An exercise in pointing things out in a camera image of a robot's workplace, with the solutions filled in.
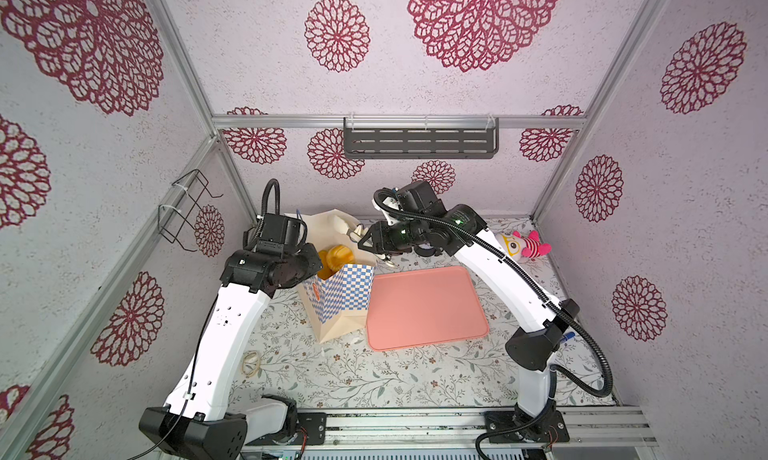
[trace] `wire rack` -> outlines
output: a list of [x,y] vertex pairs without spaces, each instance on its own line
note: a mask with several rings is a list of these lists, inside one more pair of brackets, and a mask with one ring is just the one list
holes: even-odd
[[[184,246],[184,244],[182,244],[181,240],[179,239],[179,235],[181,234],[181,231],[185,225],[189,225],[189,227],[194,230],[194,225],[189,222],[189,217],[195,211],[195,208],[197,208],[197,210],[203,209],[203,207],[200,206],[200,198],[203,196],[203,194],[208,194],[210,198],[220,198],[221,196],[224,196],[224,194],[213,195],[210,190],[208,190],[208,183],[208,179],[203,172],[198,169],[190,170],[171,184],[171,186],[176,186],[184,191],[184,195],[178,199],[176,204],[158,205],[158,232],[171,244],[179,244],[179,246],[187,252],[197,252],[197,249],[193,250]],[[200,192],[195,196],[190,194],[190,190],[196,184],[200,184],[202,188],[200,189]],[[179,208],[184,198],[189,198],[193,203],[186,214]],[[168,215],[165,219],[165,222],[163,222],[163,217],[166,216],[165,214],[168,212],[168,210],[171,210],[170,215]],[[176,231],[173,232],[172,229],[168,229],[168,224],[170,224],[176,216],[181,218],[181,224],[176,229]]]

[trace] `plush toy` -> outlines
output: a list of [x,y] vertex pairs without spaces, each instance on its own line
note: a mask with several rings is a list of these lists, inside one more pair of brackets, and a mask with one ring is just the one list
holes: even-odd
[[528,238],[523,238],[520,232],[512,232],[512,236],[506,236],[502,234],[496,235],[498,242],[503,244],[507,249],[507,254],[514,258],[515,255],[525,258],[536,258],[537,256],[546,255],[552,252],[552,245],[543,244],[538,237],[538,232],[534,230],[528,235]]

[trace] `red floral medallion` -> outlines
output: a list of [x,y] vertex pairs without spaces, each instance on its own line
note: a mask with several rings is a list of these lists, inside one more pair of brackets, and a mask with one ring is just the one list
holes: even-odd
[[126,366],[149,350],[163,325],[165,299],[155,278],[139,273],[91,347],[99,363]]
[[0,12],[77,100],[133,115],[159,95],[163,50],[144,0],[0,0]]
[[[240,107],[229,115],[266,115],[257,108]],[[222,130],[232,151],[255,164],[271,164],[286,152],[286,136],[282,128],[230,128]]]
[[599,155],[581,169],[576,182],[576,206],[590,222],[605,220],[619,206],[621,188],[619,163],[607,155]]
[[0,228],[35,216],[51,191],[50,177],[37,142],[0,115]]
[[320,0],[304,22],[306,46],[331,71],[349,71],[368,53],[366,18],[349,0]]
[[11,417],[16,406],[22,401],[22,398],[29,391],[29,386],[14,385],[13,387],[0,392],[0,428]]
[[667,303],[648,279],[628,276],[616,285],[612,303],[621,329],[637,340],[653,340],[667,326]]
[[[584,112],[573,105],[558,105],[545,110],[543,115],[581,115]],[[560,157],[563,148],[571,139],[569,128],[527,128],[520,137],[520,151],[523,156],[537,162]]]
[[430,160],[419,165],[413,171],[411,182],[426,180],[436,194],[444,194],[456,180],[456,171],[442,160]]
[[531,44],[558,0],[411,0],[414,35],[445,67],[488,70]]
[[31,455],[27,460],[62,460],[69,452],[69,442],[74,432],[73,414],[74,408],[69,405],[69,395],[62,395],[56,409],[45,419],[42,430],[34,436],[27,448],[27,453]]
[[687,39],[672,55],[661,79],[661,101],[676,114],[688,114],[725,93],[744,62],[744,32],[736,24],[712,24]]
[[344,155],[344,132],[327,128],[315,134],[306,154],[315,170],[328,178],[350,178],[362,170],[365,160],[352,160]]
[[194,238],[197,247],[206,256],[215,256],[221,252],[224,244],[224,220],[213,205],[200,209],[194,222]]

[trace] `table surface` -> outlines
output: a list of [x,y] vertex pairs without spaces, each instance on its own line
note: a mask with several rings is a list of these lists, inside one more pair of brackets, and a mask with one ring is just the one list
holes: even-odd
[[[533,230],[526,219],[491,219],[488,226],[505,234],[517,230],[527,235]],[[459,264],[447,255],[406,254],[396,258],[395,269],[379,263],[376,273]],[[549,292],[562,295],[545,257],[522,267]],[[494,292],[469,273],[490,333],[477,340],[390,352],[372,351],[365,329],[319,344],[296,290],[278,292],[246,348],[246,355],[259,353],[260,367],[250,378],[238,371],[230,390],[230,410],[242,412],[262,393],[293,398],[299,408],[513,406],[518,368],[504,344],[518,325]],[[562,344],[558,357],[592,386],[602,385],[598,365],[581,337]],[[555,399],[560,405],[615,405],[613,398],[592,397],[559,374]]]

